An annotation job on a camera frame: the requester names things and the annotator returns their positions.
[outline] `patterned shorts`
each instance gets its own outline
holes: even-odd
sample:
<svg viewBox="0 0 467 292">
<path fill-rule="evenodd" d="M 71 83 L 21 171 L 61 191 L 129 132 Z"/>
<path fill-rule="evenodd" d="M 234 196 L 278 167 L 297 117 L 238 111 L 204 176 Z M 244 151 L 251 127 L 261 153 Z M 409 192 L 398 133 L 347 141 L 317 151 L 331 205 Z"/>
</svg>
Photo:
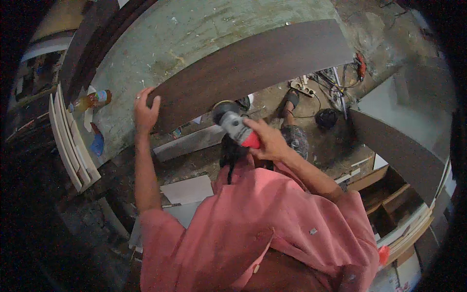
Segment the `patterned shorts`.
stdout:
<svg viewBox="0 0 467 292">
<path fill-rule="evenodd" d="M 308 159 L 308 149 L 310 148 L 306 133 L 300 126 L 287 125 L 281 128 L 282 136 L 287 145 L 300 154 L 305 160 Z"/>
</svg>

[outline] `sandal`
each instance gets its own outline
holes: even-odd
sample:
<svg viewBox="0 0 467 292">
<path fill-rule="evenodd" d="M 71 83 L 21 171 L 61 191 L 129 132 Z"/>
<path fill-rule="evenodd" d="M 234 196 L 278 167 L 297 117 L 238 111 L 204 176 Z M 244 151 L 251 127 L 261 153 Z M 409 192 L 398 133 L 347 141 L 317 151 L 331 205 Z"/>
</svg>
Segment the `sandal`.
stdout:
<svg viewBox="0 0 467 292">
<path fill-rule="evenodd" d="M 293 104 L 293 109 L 292 110 L 294 110 L 297 107 L 297 105 L 298 105 L 298 103 L 300 101 L 300 97 L 298 95 L 298 90 L 297 89 L 291 88 L 284 95 L 283 108 L 280 111 L 280 115 L 281 115 L 282 118 L 284 118 L 284 116 L 283 116 L 284 108 L 285 108 L 288 101 L 290 101 Z"/>
</svg>

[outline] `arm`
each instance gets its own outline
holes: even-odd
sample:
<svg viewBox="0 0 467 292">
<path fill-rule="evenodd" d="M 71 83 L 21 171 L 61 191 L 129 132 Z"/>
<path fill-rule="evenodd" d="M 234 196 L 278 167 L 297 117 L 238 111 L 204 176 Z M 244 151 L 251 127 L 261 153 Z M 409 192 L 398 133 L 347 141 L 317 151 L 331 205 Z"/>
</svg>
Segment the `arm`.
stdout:
<svg viewBox="0 0 467 292">
<path fill-rule="evenodd" d="M 161 97 L 154 98 L 152 108 L 146 106 L 148 94 L 154 87 L 141 90 L 134 100 L 134 199 L 140 213 L 157 208 L 162 210 L 159 184 L 149 149 L 149 132 L 157 121 Z"/>
<path fill-rule="evenodd" d="M 290 148 L 279 130 L 271 128 L 263 120 L 255 122 L 244 119 L 244 123 L 252 128 L 261 140 L 261 149 L 250 149 L 250 153 L 256 158 L 284 163 L 310 192 L 331 202 L 336 203 L 339 196 L 344 193 L 332 178 Z"/>
</svg>

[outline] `pink shirt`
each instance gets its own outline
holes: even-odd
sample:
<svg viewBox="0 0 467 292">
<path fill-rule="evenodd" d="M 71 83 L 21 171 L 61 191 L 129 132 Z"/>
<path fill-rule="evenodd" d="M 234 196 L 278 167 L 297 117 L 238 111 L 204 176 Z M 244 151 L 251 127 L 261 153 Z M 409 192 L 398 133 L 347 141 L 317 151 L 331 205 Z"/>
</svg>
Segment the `pink shirt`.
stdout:
<svg viewBox="0 0 467 292">
<path fill-rule="evenodd" d="M 269 247 L 303 262 L 329 291 L 366 291 L 378 267 L 375 237 L 358 192 L 334 204 L 309 194 L 283 164 L 239 162 L 213 183 L 214 196 L 188 229 L 153 209 L 141 215 L 142 291 L 241 290 Z"/>
</svg>

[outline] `red tool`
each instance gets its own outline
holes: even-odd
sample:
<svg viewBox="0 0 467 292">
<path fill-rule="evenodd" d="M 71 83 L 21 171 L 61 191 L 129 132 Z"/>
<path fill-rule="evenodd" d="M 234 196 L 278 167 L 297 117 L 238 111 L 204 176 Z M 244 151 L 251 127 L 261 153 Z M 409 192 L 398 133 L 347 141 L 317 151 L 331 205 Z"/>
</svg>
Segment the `red tool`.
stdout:
<svg viewBox="0 0 467 292">
<path fill-rule="evenodd" d="M 212 109 L 212 118 L 240 146 L 259 149 L 258 134 L 243 123 L 239 115 L 240 107 L 231 100 L 223 100 Z"/>
<path fill-rule="evenodd" d="M 365 64 L 365 59 L 361 53 L 357 53 L 356 59 L 358 61 L 358 80 L 363 81 L 363 78 L 365 78 L 365 73 L 367 72 L 367 65 Z"/>
</svg>

